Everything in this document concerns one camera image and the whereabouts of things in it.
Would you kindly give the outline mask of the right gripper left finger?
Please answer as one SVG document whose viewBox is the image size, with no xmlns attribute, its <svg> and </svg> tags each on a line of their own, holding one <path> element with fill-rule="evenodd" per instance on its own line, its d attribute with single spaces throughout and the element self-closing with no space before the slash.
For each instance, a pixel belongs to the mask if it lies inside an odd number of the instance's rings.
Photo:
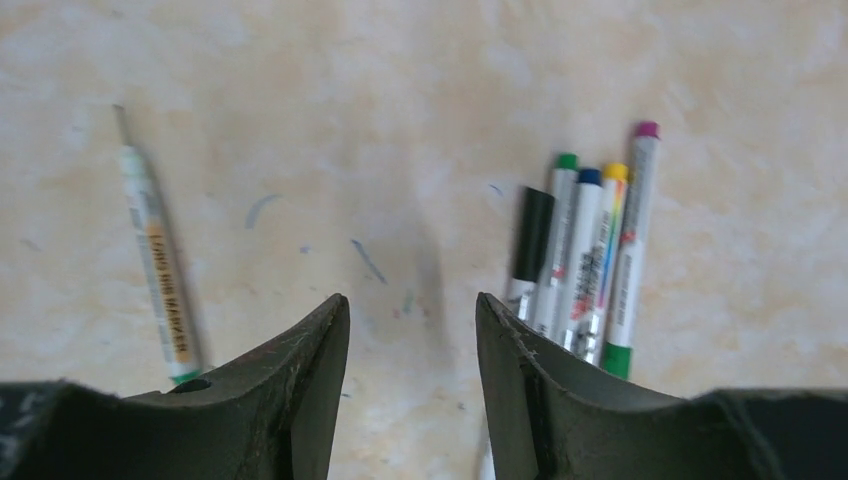
<svg viewBox="0 0 848 480">
<path fill-rule="evenodd" d="M 324 479 L 350 333 L 335 294 L 282 334 L 168 392 L 1 387 L 5 479 Z"/>
</svg>

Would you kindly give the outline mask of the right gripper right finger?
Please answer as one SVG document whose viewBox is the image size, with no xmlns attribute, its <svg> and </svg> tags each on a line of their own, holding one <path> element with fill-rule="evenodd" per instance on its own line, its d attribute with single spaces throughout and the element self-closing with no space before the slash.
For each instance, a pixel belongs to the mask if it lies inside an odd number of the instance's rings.
<svg viewBox="0 0 848 480">
<path fill-rule="evenodd" d="M 847 394 L 718 389 L 684 399 L 615 377 L 476 303 L 500 479 L 843 479 Z"/>
</svg>

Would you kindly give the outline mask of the green long nib marker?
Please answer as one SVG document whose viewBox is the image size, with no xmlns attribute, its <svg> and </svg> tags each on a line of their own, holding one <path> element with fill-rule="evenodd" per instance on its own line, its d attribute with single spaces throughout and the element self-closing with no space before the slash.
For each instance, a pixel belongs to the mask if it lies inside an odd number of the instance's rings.
<svg viewBox="0 0 848 480">
<path fill-rule="evenodd" d="M 112 107 L 121 147 L 117 163 L 140 250 L 168 377 L 181 385 L 204 370 L 190 303 L 154 169 L 133 141 L 126 111 Z"/>
</svg>

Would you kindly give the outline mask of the black cap brown marker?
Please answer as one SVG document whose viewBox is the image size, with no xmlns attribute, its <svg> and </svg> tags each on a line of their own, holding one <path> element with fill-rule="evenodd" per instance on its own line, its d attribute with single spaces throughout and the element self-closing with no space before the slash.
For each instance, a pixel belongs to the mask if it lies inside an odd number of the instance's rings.
<svg viewBox="0 0 848 480">
<path fill-rule="evenodd" d="M 519 320 L 526 323 L 532 319 L 554 205 L 555 198 L 544 191 L 532 187 L 525 187 L 522 191 L 505 304 Z"/>
</svg>

